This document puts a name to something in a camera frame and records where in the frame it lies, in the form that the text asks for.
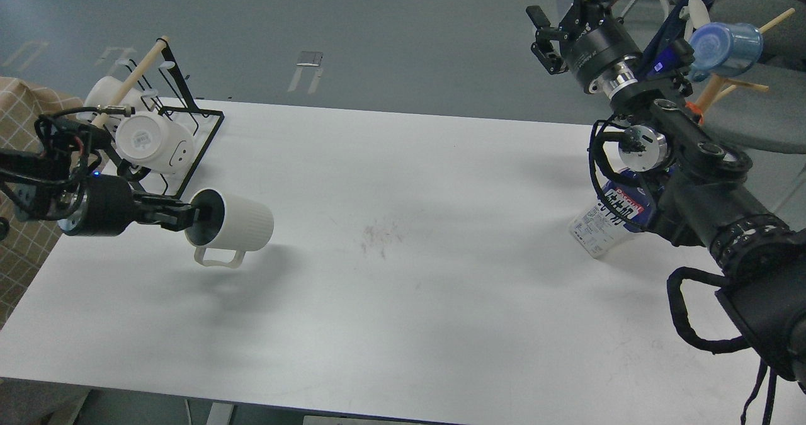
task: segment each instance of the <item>mug rack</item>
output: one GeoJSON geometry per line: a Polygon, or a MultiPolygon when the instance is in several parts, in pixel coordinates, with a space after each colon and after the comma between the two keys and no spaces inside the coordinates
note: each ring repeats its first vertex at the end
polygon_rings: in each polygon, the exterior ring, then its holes
{"type": "MultiPolygon", "coordinates": [[[[165,105],[145,75],[137,81],[137,86],[143,92],[140,100],[143,101],[143,104],[148,109],[175,123],[182,124],[190,130],[191,134],[193,134],[193,143],[198,149],[193,163],[190,164],[190,167],[185,172],[158,173],[152,172],[146,167],[133,165],[129,161],[122,159],[113,147],[106,149],[105,153],[117,167],[118,176],[126,178],[132,189],[178,199],[181,198],[182,193],[184,193],[188,183],[190,183],[190,179],[193,177],[193,173],[196,173],[196,168],[202,161],[202,157],[207,152],[210,142],[213,141],[214,136],[219,131],[219,127],[224,121],[224,112],[221,110],[201,109],[190,93],[185,80],[186,77],[182,75],[169,44],[165,43],[161,54],[164,61],[159,64],[159,75],[161,75],[164,83],[169,86],[174,97],[178,99],[179,106],[165,105]]],[[[136,61],[131,58],[118,60],[117,63],[126,67],[129,73],[137,67],[136,61]]]]}

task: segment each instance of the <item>blue mug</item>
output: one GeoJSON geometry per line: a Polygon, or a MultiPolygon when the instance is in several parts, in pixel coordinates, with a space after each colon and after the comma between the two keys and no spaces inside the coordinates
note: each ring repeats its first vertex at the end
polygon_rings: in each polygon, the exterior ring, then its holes
{"type": "Polygon", "coordinates": [[[688,43],[694,48],[689,73],[694,82],[704,81],[711,73],[736,77],[747,72],[764,48],[764,38],[755,26],[719,21],[701,26],[688,43]]]}

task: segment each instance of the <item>beige checkered cloth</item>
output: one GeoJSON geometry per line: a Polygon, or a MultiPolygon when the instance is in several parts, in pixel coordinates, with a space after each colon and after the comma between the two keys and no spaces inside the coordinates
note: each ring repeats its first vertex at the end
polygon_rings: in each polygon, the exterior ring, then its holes
{"type": "MultiPolygon", "coordinates": [[[[38,152],[33,129],[38,115],[82,104],[79,98],[37,84],[0,77],[0,149],[38,152]]],[[[0,241],[0,327],[61,234],[54,222],[20,222],[13,215],[14,205],[0,193],[0,216],[11,222],[11,233],[0,241]]]]}

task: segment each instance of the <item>white mug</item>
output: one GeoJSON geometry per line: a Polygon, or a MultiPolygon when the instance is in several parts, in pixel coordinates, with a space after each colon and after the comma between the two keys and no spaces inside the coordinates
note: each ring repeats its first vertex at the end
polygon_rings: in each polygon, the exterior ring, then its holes
{"type": "Polygon", "coordinates": [[[125,118],[115,132],[115,144],[122,158],[158,173],[185,170],[196,156],[190,131],[156,112],[125,118]]]}
{"type": "Polygon", "coordinates": [[[184,231],[196,246],[193,259],[202,266],[239,267],[246,252],[263,248],[274,232],[274,216],[264,204],[215,189],[196,192],[190,200],[199,218],[184,231]],[[233,250],[232,261],[204,259],[208,248],[233,250]]]}
{"type": "MultiPolygon", "coordinates": [[[[87,95],[87,98],[84,99],[84,105],[89,107],[108,106],[110,101],[112,101],[112,96],[118,92],[122,84],[123,82],[112,76],[101,77],[101,80],[97,81],[93,88],[89,90],[89,95],[87,95]]],[[[153,105],[147,106],[143,100],[143,92],[134,88],[130,89],[129,92],[126,93],[126,96],[123,97],[123,100],[121,100],[119,105],[132,106],[135,108],[136,113],[146,112],[154,108],[153,105]]],[[[93,115],[94,113],[89,113],[88,115],[83,115],[80,118],[90,121],[92,120],[93,115]]],[[[109,119],[106,121],[105,126],[112,136],[114,136],[115,132],[117,132],[118,126],[123,121],[123,118],[123,115],[109,115],[109,119]]]]}

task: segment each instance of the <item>wooden dowel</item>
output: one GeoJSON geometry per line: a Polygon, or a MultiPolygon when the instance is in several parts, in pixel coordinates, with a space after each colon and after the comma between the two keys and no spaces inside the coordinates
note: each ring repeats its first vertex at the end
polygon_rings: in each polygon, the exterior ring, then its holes
{"type": "Polygon", "coordinates": [[[760,91],[762,93],[766,93],[769,91],[769,86],[763,86],[762,84],[754,84],[753,82],[738,81],[736,79],[727,79],[725,80],[725,83],[730,84],[731,86],[740,86],[743,88],[749,88],[754,91],[760,91]]]}
{"type": "Polygon", "coordinates": [[[763,26],[761,26],[761,28],[758,29],[758,31],[764,33],[766,31],[768,31],[769,29],[771,29],[772,27],[782,23],[782,21],[786,20],[786,18],[788,18],[789,16],[791,16],[793,14],[795,14],[795,8],[787,9],[786,11],[782,12],[781,14],[779,14],[778,17],[774,18],[773,20],[771,20],[768,23],[765,23],[763,26]]]}
{"type": "Polygon", "coordinates": [[[708,111],[711,104],[713,104],[713,100],[717,97],[717,94],[725,85],[725,78],[722,76],[718,76],[716,74],[711,74],[711,79],[708,81],[707,86],[703,90],[702,94],[699,98],[697,98],[696,105],[700,107],[702,113],[708,111]]]}
{"type": "Polygon", "coordinates": [[[732,84],[731,86],[723,89],[721,92],[717,93],[716,97],[714,97],[714,99],[713,99],[713,103],[711,103],[711,104],[719,103],[720,99],[722,99],[725,96],[733,93],[735,89],[737,89],[737,86],[735,86],[734,84],[732,84]]]}
{"type": "MultiPolygon", "coordinates": [[[[146,69],[148,69],[154,63],[154,60],[156,60],[159,53],[162,52],[162,49],[167,47],[167,41],[169,41],[167,36],[163,36],[156,40],[156,43],[152,49],[150,49],[149,53],[143,57],[143,60],[141,60],[138,66],[135,67],[135,70],[133,70],[132,73],[129,74],[129,77],[123,81],[123,84],[120,85],[118,92],[112,95],[112,99],[110,99],[109,103],[107,103],[107,106],[117,106],[117,104],[120,104],[120,102],[123,101],[123,98],[126,97],[126,94],[129,93],[129,90],[131,90],[132,87],[135,86],[135,83],[137,83],[137,81],[143,77],[146,69]]],[[[95,119],[93,119],[93,126],[103,127],[104,123],[106,123],[108,119],[109,115],[106,113],[101,113],[95,117],[95,119]]]]}

